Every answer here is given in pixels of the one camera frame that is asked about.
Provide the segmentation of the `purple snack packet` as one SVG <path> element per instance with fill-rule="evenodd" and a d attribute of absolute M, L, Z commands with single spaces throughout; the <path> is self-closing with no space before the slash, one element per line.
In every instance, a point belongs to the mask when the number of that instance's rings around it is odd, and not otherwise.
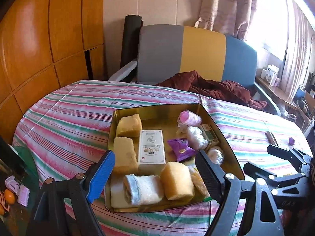
<path fill-rule="evenodd" d="M 181 162 L 196 155 L 196 151 L 189 146 L 185 138 L 174 138 L 167 141 L 176 156 L 176 161 Z"/>

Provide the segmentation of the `white containers on desk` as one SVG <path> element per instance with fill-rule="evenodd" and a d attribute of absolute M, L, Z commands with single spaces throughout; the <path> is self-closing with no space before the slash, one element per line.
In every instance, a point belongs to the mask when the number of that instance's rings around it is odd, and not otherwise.
<path fill-rule="evenodd" d="M 273 87 L 278 78 L 279 68 L 275 65 L 268 65 L 266 69 L 263 69 L 260 78 L 266 80 L 268 84 Z"/>

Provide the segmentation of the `cereal bar packet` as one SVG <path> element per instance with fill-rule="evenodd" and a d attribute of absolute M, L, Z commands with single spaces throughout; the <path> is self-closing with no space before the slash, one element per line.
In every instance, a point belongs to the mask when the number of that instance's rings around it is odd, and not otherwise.
<path fill-rule="evenodd" d="M 276 146 L 276 147 L 279 146 L 279 144 L 278 144 L 278 142 L 277 142 L 277 140 L 276 140 L 276 138 L 275 138 L 275 136 L 273 135 L 272 132 L 266 131 L 266 132 L 265 132 L 265 135 L 266 135 L 266 137 L 268 138 L 269 143 L 270 143 L 271 145 Z"/>

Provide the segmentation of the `wooden desk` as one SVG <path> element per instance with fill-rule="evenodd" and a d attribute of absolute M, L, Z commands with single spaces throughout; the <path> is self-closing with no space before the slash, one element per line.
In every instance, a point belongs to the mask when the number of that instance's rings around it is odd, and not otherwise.
<path fill-rule="evenodd" d="M 285 108 L 288 108 L 289 111 L 294 111 L 298 114 L 298 117 L 302 121 L 302 131 L 305 131 L 308 126 L 311 126 L 311 119 L 307 117 L 307 115 L 299 108 L 299 106 L 294 101 L 290 101 L 288 96 L 280 88 L 274 86 L 271 87 L 268 82 L 266 82 L 259 76 L 256 77 L 255 81 L 262 89 L 264 89 L 264 91 L 268 93 L 268 95 L 274 100 L 274 102 L 283 104 Z"/>

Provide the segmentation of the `white sock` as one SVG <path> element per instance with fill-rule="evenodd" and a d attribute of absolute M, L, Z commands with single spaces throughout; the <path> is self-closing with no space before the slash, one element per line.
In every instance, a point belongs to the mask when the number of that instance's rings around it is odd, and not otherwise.
<path fill-rule="evenodd" d="M 123 177 L 125 200 L 133 206 L 157 204 L 164 198 L 164 190 L 158 175 Z"/>

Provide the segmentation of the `yellow sponge block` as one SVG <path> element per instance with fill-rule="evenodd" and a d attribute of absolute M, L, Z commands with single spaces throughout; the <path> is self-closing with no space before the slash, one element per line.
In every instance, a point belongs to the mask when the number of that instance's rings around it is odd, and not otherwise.
<path fill-rule="evenodd" d="M 115 154 L 113 173 L 124 175 L 138 173 L 139 164 L 131 138 L 114 138 L 113 152 Z"/>

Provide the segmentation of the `small purple packet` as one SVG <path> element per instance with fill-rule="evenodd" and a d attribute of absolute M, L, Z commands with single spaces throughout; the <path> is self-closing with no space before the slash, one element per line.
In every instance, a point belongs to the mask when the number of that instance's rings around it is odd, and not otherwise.
<path fill-rule="evenodd" d="M 295 140 L 294 140 L 293 137 L 290 137 L 290 138 L 288 139 L 288 142 L 289 142 L 289 145 L 290 145 L 290 146 L 294 146 L 294 145 L 295 145 Z"/>

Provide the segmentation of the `grey yellow blue chair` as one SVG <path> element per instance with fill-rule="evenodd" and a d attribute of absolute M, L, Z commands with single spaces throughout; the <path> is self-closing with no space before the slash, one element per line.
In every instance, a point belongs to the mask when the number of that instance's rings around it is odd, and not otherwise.
<path fill-rule="evenodd" d="M 204 79 L 231 80 L 259 93 L 270 113 L 279 116 L 277 105 L 255 82 L 256 67 L 257 52 L 235 37 L 188 26 L 149 25 L 140 30 L 137 57 L 110 80 L 120 82 L 136 70 L 138 83 L 155 85 L 195 70 Z"/>

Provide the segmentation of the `window curtain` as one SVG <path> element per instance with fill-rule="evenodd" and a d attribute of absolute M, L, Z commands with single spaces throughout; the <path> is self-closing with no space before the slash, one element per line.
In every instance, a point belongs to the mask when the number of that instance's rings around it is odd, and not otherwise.
<path fill-rule="evenodd" d="M 257 0 L 202 0 L 194 27 L 243 40 L 256 12 L 256 4 Z"/>

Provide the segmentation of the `white cardboard box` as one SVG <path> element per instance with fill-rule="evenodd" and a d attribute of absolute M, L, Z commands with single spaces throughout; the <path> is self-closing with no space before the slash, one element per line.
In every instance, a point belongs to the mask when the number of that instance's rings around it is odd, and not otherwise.
<path fill-rule="evenodd" d="M 162 130 L 142 130 L 138 144 L 140 175 L 160 175 L 166 164 Z"/>

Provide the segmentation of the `gold metal tin tray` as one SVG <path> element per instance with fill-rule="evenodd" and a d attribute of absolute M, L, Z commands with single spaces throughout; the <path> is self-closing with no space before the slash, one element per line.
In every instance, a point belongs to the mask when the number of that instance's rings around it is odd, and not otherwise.
<path fill-rule="evenodd" d="M 180 112 L 184 110 L 192 111 L 199 115 L 203 124 L 208 124 L 214 131 L 219 140 L 219 146 L 223 150 L 224 160 L 221 168 L 226 173 L 233 173 L 238 179 L 244 180 L 245 175 L 241 169 L 237 158 L 224 137 L 221 130 L 216 125 L 210 114 L 206 109 L 197 103 L 191 104 L 165 104 L 165 105 L 151 105 L 147 107 L 136 107 L 128 109 L 119 109 L 114 111 L 112 122 L 109 130 L 109 137 L 107 148 L 112 150 L 114 147 L 114 138 L 116 137 L 116 127 L 119 120 L 126 116 L 139 114 L 142 120 L 144 130 L 160 129 L 163 136 L 163 146 L 165 151 L 166 162 L 176 161 L 176 155 L 167 144 L 168 140 L 176 138 L 177 118 Z M 108 180 L 104 189 L 105 207 L 108 211 L 117 213 L 149 213 L 156 211 L 165 211 L 178 207 L 185 207 L 193 204 L 198 204 L 203 201 L 203 197 L 198 190 L 195 190 L 195 196 L 190 201 L 181 200 L 167 200 L 164 198 L 161 202 L 154 205 L 141 205 L 139 207 L 127 207 L 125 204 L 112 205 L 112 195 L 114 192 L 111 188 L 111 180 Z"/>

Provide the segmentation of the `large yellow sponge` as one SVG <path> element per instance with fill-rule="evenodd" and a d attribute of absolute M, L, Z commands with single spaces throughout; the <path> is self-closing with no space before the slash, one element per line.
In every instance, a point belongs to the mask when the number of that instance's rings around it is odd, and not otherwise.
<path fill-rule="evenodd" d="M 168 162 L 162 169 L 160 179 L 168 200 L 192 199 L 195 195 L 190 171 L 185 164 Z"/>

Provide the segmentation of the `small green gold box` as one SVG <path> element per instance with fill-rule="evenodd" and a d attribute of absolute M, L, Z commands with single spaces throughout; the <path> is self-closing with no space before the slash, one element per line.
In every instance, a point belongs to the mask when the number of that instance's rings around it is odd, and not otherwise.
<path fill-rule="evenodd" d="M 209 150 L 210 148 L 217 146 L 220 143 L 219 139 L 217 138 L 216 134 L 209 124 L 201 124 L 200 128 L 204 138 L 208 141 L 206 150 Z"/>

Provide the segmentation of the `white plastic bag bundle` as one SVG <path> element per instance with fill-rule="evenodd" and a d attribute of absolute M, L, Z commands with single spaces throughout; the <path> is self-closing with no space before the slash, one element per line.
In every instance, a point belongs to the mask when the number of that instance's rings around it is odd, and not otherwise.
<path fill-rule="evenodd" d="M 196 151 L 205 150 L 208 146 L 208 140 L 203 136 L 202 131 L 199 127 L 187 127 L 186 137 L 189 146 Z"/>

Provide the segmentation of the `dark red garment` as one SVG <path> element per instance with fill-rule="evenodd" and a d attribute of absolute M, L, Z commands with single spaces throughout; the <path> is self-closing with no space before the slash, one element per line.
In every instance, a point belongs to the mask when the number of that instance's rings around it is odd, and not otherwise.
<path fill-rule="evenodd" d="M 195 70 L 177 73 L 169 79 L 156 84 L 156 86 L 192 92 L 216 100 L 244 105 L 256 110 L 263 110 L 267 106 L 266 101 L 254 100 L 251 96 L 251 92 L 239 83 L 231 80 L 222 82 L 206 80 Z"/>

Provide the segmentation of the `yellow green snack bag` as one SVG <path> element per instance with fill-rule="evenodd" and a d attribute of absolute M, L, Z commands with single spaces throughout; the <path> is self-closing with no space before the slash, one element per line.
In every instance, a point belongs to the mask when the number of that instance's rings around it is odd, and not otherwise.
<path fill-rule="evenodd" d="M 198 191 L 203 195 L 205 199 L 210 198 L 210 194 L 206 188 L 206 185 L 196 167 L 196 165 L 188 165 L 188 169 L 190 171 L 191 180 L 194 186 L 198 189 Z"/>

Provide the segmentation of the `striped bed cloth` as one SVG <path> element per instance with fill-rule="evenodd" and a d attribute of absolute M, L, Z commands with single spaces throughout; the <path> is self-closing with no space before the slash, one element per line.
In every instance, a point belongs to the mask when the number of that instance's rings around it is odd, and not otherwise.
<path fill-rule="evenodd" d="M 222 167 L 235 176 L 248 162 L 278 176 L 295 172 L 287 160 L 268 154 L 267 132 L 281 148 L 293 138 L 296 149 L 312 153 L 299 127 L 278 115 L 168 87 L 94 80 L 72 83 L 32 105 L 17 124 L 13 146 L 31 153 L 40 183 L 67 180 L 112 148 L 122 118 L 138 114 L 144 129 L 160 129 L 168 141 L 179 137 L 177 119 L 185 110 L 214 130 Z"/>

